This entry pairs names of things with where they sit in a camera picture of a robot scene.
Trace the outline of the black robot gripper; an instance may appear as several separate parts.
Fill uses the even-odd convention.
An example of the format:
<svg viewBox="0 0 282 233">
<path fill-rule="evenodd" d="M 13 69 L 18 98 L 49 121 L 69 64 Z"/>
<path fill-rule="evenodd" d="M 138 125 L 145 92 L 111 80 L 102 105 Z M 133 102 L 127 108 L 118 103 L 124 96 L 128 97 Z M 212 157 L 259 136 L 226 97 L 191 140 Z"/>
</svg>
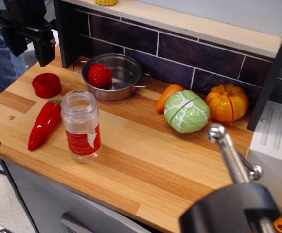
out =
<svg viewBox="0 0 282 233">
<path fill-rule="evenodd" d="M 0 9 L 0 31 L 11 53 L 18 57 L 27 50 L 26 38 L 33 39 L 39 65 L 45 67 L 55 59 L 52 25 L 45 19 L 43 0 L 5 0 Z"/>
</svg>

